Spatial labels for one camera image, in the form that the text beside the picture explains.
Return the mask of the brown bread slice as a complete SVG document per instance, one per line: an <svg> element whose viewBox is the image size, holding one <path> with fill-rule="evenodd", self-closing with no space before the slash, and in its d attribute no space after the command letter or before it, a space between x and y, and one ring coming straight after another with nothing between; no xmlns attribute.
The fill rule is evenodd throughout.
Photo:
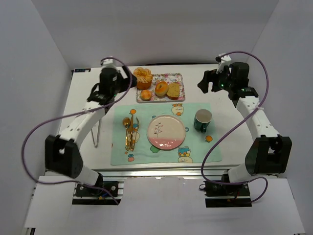
<svg viewBox="0 0 313 235"><path fill-rule="evenodd" d="M168 85L168 91L166 95L169 99L177 100L180 94L180 86L179 83L173 82Z"/></svg>

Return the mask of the silver metal tongs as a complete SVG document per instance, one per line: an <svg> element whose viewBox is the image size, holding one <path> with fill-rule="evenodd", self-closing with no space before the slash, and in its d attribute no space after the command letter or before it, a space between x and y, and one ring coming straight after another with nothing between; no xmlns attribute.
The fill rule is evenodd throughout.
<svg viewBox="0 0 313 235"><path fill-rule="evenodd" d="M102 123L102 119L100 119L97 123L96 126L94 126L92 129L91 129L91 137L92 137L92 142L93 142L93 146L95 148L98 147L99 145L99 139L100 139L100 130L101 130L101 123Z"/></svg>

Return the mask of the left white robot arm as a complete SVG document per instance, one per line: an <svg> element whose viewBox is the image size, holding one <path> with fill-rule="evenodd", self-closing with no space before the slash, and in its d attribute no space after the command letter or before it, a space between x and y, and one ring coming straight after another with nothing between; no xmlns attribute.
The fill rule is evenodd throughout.
<svg viewBox="0 0 313 235"><path fill-rule="evenodd" d="M116 68L103 68L99 82L93 86L87 98L82 114L76 115L73 122L58 135L49 135L45 140L45 167L67 176L76 182L101 188L102 174L84 165L80 154L80 146L95 124L114 103L115 96L124 93L128 88L136 86L136 77L122 68L127 77Z"/></svg>

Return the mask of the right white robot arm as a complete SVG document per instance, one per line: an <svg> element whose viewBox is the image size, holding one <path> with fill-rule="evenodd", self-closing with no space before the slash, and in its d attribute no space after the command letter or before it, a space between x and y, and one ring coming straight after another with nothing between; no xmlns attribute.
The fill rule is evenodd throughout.
<svg viewBox="0 0 313 235"><path fill-rule="evenodd" d="M243 164L227 170L222 175L225 185L238 185L258 175L281 174L286 171L292 142L272 126L261 109L259 95L249 83L249 65L234 62L215 70L204 72L198 87L208 91L225 90L235 108L244 118L253 139Z"/></svg>

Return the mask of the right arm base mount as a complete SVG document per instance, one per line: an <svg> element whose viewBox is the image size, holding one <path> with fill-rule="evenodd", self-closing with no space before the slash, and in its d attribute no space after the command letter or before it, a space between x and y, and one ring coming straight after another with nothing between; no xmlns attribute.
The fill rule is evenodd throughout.
<svg viewBox="0 0 313 235"><path fill-rule="evenodd" d="M205 206L207 208L244 208L251 207L251 197L247 185L224 186L204 183Z"/></svg>

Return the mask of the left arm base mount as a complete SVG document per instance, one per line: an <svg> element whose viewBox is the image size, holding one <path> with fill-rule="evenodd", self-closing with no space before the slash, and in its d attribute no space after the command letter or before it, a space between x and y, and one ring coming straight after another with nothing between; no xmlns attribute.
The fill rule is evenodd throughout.
<svg viewBox="0 0 313 235"><path fill-rule="evenodd" d="M113 205L117 206L113 198L108 192L120 203L124 183L119 181L104 181L103 186L105 190L87 188L82 184L75 186L74 195L72 199L73 205Z"/></svg>

